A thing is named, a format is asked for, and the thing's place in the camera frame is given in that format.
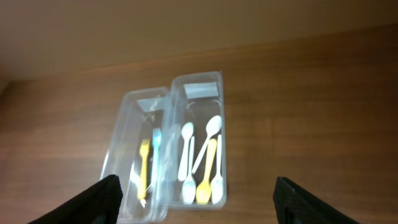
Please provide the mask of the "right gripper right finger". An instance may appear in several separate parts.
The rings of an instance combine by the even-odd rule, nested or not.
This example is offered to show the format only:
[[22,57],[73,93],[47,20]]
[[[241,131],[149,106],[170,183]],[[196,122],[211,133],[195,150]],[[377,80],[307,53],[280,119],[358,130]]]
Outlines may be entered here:
[[278,177],[273,193],[281,224],[358,224],[286,177]]

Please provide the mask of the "yellow plastic fork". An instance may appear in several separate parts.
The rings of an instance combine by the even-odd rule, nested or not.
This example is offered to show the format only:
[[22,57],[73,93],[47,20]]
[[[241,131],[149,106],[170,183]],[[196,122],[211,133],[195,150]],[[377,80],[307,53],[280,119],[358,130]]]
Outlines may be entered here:
[[145,199],[147,190],[147,158],[149,155],[150,140],[144,139],[141,143],[139,154],[141,156],[141,173],[139,179],[139,185],[137,189],[137,198],[139,200]]

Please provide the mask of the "light blue plastic fork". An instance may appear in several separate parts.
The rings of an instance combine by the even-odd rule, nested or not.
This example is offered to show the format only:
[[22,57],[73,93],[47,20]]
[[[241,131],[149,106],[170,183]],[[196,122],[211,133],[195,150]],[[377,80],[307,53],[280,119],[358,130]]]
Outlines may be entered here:
[[159,160],[159,147],[161,144],[161,139],[162,139],[161,129],[155,128],[152,134],[153,158],[152,158],[151,189],[154,188],[157,178],[157,165]]

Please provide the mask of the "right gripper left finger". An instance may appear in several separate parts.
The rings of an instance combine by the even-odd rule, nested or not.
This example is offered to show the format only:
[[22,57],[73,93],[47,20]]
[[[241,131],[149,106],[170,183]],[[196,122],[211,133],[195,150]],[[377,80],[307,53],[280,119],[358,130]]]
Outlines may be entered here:
[[116,224],[123,192],[111,174],[31,224]]

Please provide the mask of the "white spoon diagonal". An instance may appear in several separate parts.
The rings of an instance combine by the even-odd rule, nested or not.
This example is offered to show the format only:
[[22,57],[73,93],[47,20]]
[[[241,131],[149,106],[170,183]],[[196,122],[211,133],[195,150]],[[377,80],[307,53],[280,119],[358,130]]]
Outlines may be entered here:
[[192,168],[192,174],[194,174],[197,171],[197,169],[198,169],[198,167],[200,165],[200,162],[203,159],[203,156],[205,154],[205,151],[206,151],[206,148],[207,148],[207,145],[209,143],[210,138],[220,131],[221,125],[222,125],[222,118],[221,118],[220,115],[216,115],[216,116],[212,117],[209,120],[209,122],[207,123],[207,125],[206,125],[206,139],[205,139],[205,141],[204,141],[204,143],[203,143],[203,145],[202,145],[202,147],[200,149],[200,152],[197,155],[197,159],[196,159],[196,161],[195,161],[195,163],[193,165],[193,168]]

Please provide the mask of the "yellow plastic spoon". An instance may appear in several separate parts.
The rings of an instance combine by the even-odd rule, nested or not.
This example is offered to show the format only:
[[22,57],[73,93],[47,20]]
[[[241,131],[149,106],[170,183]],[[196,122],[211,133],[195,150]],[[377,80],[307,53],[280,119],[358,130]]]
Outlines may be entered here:
[[210,139],[206,151],[205,172],[202,182],[198,185],[196,191],[197,204],[207,204],[211,196],[210,174],[216,153],[217,140]]

